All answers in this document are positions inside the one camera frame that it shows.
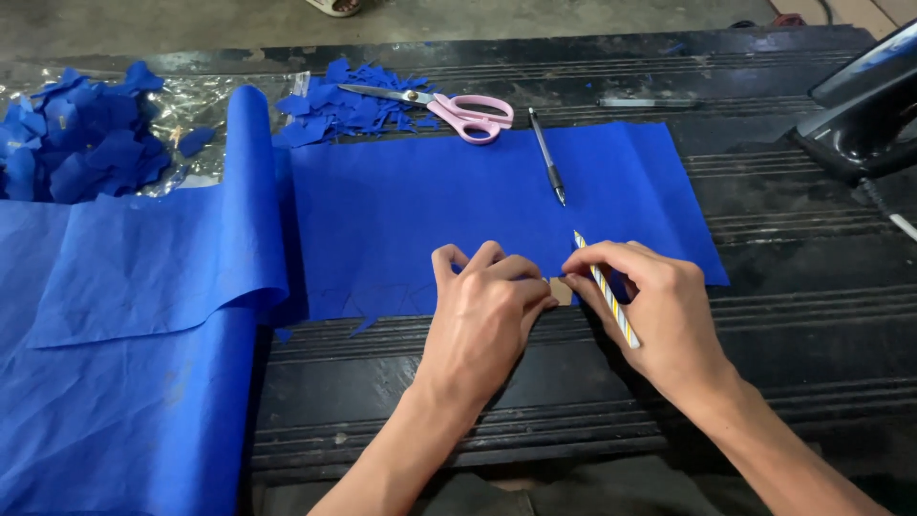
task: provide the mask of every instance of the striped pencil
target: striped pencil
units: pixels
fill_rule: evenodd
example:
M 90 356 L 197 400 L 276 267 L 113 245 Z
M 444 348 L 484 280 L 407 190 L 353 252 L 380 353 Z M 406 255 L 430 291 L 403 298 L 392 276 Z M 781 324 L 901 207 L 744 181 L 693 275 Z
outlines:
M 578 232 L 573 231 L 573 240 L 576 241 L 576 245 L 579 248 L 586 247 L 586 241 L 582 238 Z M 631 330 L 630 322 L 627 321 L 627 317 L 624 316 L 624 311 L 621 310 L 621 305 L 618 304 L 618 300 L 614 298 L 612 294 L 612 288 L 608 285 L 608 281 L 605 280 L 605 276 L 602 274 L 602 271 L 599 270 L 599 267 L 593 265 L 590 267 L 592 271 L 592 277 L 595 278 L 595 283 L 599 284 L 599 288 L 602 290 L 602 294 L 605 295 L 605 302 L 608 303 L 608 308 L 612 309 L 614 314 L 614 320 L 618 322 L 618 328 L 621 329 L 621 333 L 624 334 L 624 338 L 627 339 L 627 344 L 631 347 L 632 350 L 640 347 L 640 341 L 636 338 L 634 331 Z

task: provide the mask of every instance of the left hand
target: left hand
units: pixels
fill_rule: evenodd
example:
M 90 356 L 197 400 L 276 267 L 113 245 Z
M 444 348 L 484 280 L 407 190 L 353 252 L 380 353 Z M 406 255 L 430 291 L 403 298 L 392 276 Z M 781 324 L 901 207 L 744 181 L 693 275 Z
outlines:
M 414 387 L 480 411 L 506 380 L 545 308 L 558 301 L 538 267 L 487 241 L 469 260 L 455 245 L 433 252 L 436 313 Z M 463 267 L 460 274 L 452 264 Z

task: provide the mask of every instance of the worn table surface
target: worn table surface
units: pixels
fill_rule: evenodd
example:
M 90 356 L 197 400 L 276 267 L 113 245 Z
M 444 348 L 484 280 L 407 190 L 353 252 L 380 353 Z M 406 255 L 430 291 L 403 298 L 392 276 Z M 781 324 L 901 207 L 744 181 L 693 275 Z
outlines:
M 321 73 L 339 57 L 377 60 L 447 92 L 503 98 L 518 109 L 520 128 L 529 106 L 547 127 L 667 121 L 733 283 L 710 289 L 724 349 L 804 432 L 917 408 L 917 245 L 780 138 L 818 108 L 808 88 L 871 42 L 850 27 L 755 28 L 146 59 L 169 73 Z M 68 63 L 123 69 L 133 59 Z M 689 95 L 703 104 L 594 105 L 622 94 Z M 879 187 L 892 203 L 914 192 L 909 174 Z M 339 477 L 391 414 L 429 318 L 382 320 L 349 339 L 358 324 L 304 324 L 273 345 L 254 433 L 256 476 Z M 608 342 L 597 345 L 595 328 L 577 307 L 543 317 L 506 389 L 450 464 L 657 449 L 685 428 L 620 355 L 603 351 Z

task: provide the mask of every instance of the scissor blade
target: scissor blade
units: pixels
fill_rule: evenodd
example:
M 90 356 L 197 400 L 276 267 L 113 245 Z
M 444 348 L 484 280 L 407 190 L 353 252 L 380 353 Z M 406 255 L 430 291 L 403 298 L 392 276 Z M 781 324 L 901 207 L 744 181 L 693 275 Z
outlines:
M 426 106 L 433 100 L 432 95 L 423 94 L 411 90 L 399 91 L 388 88 L 377 88 L 375 86 L 360 86 L 358 84 L 338 84 L 338 88 L 347 90 L 361 95 L 377 96 L 379 98 L 390 98 L 399 102 L 405 102 L 413 106 Z

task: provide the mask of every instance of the right hand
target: right hand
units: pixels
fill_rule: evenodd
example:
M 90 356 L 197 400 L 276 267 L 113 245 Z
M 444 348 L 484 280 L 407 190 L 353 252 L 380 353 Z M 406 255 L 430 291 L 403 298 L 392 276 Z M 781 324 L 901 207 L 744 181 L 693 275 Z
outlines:
M 633 301 L 622 309 L 641 342 L 639 348 L 627 345 L 592 281 L 590 265 L 610 265 L 633 282 L 628 285 L 635 291 Z M 666 258 L 638 242 L 604 241 L 578 249 L 562 269 L 566 277 L 560 280 L 602 318 L 605 332 L 627 362 L 682 411 L 694 400 L 711 401 L 709 396 L 737 385 L 738 374 L 716 338 L 703 272 L 697 265 Z

